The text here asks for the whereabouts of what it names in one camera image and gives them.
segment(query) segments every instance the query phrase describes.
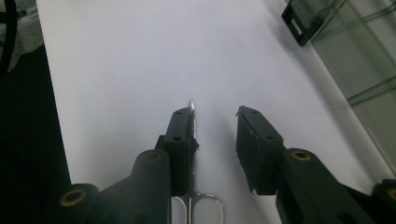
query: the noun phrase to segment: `screw hole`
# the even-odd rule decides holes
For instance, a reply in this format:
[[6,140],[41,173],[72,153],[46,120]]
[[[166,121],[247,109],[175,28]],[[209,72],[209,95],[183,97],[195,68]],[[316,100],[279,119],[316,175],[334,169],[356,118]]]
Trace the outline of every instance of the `screw hole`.
[[311,156],[303,151],[294,151],[291,153],[291,155],[300,161],[309,161],[311,160]]
[[158,161],[161,158],[161,154],[158,152],[151,152],[146,155],[146,161]]
[[81,193],[80,192],[73,192],[73,193],[68,194],[66,196],[66,200],[68,202],[73,202],[73,201],[77,200],[79,197],[81,197]]
[[356,223],[356,219],[352,215],[350,215],[348,212],[338,213],[337,218],[346,224],[355,224]]

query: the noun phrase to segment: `glass panel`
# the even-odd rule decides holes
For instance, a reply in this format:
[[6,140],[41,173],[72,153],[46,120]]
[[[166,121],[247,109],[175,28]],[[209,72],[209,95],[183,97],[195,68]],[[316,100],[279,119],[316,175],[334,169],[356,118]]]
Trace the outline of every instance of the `glass panel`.
[[312,44],[396,172],[396,1],[346,1]]
[[331,13],[330,9],[338,8],[345,0],[293,0],[291,7],[301,20],[304,28],[311,26],[315,17],[325,20]]
[[354,106],[358,117],[396,170],[396,91],[388,91]]

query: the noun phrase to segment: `silver scissors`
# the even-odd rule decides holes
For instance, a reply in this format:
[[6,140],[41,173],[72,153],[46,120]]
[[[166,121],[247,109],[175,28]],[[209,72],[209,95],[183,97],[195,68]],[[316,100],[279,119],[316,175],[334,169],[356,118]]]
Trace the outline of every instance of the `silver scissors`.
[[[196,139],[196,127],[195,127],[195,108],[192,99],[190,99],[189,108],[191,110],[191,133],[192,137]],[[184,196],[176,197],[184,205],[186,211],[186,224],[192,224],[192,210],[194,206],[202,199],[211,199],[219,204],[221,210],[221,224],[224,223],[224,205],[221,201],[213,194],[202,194],[198,193],[195,189],[195,160],[194,153],[189,156],[188,160],[188,183],[187,183],[187,193]]]

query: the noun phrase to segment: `scissor handle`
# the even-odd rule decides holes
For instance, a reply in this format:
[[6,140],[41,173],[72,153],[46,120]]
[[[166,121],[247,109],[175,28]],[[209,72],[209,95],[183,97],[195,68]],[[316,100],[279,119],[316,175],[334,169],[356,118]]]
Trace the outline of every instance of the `scissor handle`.
[[218,205],[220,207],[220,211],[221,211],[220,224],[224,224],[224,205],[221,203],[221,201],[215,195],[196,193],[191,196],[182,196],[182,197],[176,197],[176,198],[178,198],[184,205],[184,209],[186,211],[186,224],[192,224],[193,208],[202,199],[212,199],[218,203]]

